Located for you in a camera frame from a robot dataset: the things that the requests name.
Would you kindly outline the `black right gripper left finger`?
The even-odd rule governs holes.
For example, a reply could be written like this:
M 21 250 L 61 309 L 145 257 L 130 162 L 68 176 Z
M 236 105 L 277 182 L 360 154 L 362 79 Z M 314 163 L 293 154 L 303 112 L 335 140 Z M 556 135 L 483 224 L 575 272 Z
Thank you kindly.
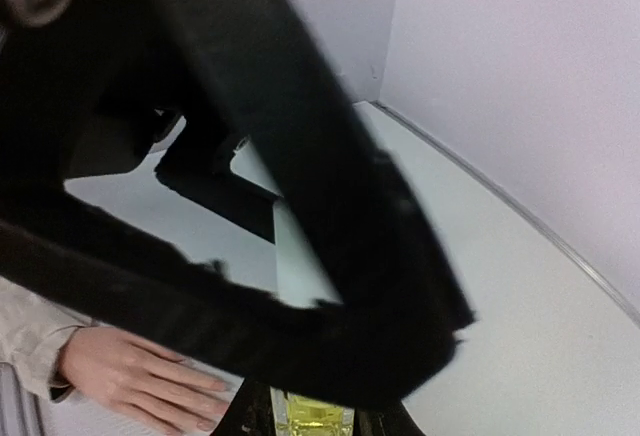
M 275 436 L 270 388 L 246 379 L 212 436 Z

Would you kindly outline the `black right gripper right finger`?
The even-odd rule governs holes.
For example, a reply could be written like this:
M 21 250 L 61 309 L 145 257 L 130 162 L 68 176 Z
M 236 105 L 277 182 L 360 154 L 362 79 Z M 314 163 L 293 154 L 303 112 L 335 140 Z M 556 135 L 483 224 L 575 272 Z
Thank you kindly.
M 399 402 L 380 411 L 356 410 L 355 436 L 425 436 Z

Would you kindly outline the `bare human hand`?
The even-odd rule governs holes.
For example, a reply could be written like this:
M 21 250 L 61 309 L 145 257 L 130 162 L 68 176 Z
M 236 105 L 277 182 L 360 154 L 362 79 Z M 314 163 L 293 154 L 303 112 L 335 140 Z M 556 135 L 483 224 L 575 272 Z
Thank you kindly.
M 229 407 L 225 381 L 117 328 L 76 330 L 60 352 L 58 372 L 87 398 L 164 435 L 210 432 Z

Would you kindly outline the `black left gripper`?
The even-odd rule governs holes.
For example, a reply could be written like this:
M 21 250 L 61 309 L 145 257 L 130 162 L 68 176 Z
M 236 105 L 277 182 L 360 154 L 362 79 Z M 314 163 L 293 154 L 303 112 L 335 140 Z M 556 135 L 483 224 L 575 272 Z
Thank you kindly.
M 124 172 L 151 147 L 156 110 L 178 96 L 142 85 L 182 69 L 158 0 L 1 0 L 1 192 L 59 192 L 68 178 Z

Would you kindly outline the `yellow nail polish bottle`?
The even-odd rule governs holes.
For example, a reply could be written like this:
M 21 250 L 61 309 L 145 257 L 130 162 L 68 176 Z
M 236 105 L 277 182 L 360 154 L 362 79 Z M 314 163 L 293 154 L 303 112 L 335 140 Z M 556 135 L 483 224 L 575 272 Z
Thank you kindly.
M 278 436 L 352 436 L 355 411 L 339 405 L 270 389 Z

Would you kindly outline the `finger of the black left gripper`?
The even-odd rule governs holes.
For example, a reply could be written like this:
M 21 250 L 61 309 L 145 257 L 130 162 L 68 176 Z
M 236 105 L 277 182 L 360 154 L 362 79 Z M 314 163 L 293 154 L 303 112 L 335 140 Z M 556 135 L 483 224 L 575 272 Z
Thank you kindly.
M 1 190 L 1 272 L 206 364 L 345 406 L 387 406 L 441 371 L 463 294 L 406 189 L 315 187 L 291 206 L 339 303 L 287 306 L 44 185 Z
M 349 308 L 398 298 L 449 330 L 473 312 L 413 191 L 287 0 L 192 0 L 207 87 L 247 133 Z

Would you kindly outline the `beige sleeved forearm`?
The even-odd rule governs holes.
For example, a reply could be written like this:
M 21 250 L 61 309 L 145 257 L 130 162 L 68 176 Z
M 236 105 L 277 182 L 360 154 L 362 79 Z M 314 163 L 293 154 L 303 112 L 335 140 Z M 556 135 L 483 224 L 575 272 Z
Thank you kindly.
M 26 391 L 54 402 L 73 391 L 59 375 L 59 353 L 78 329 L 91 325 L 91 318 L 1 280 L 1 361 Z

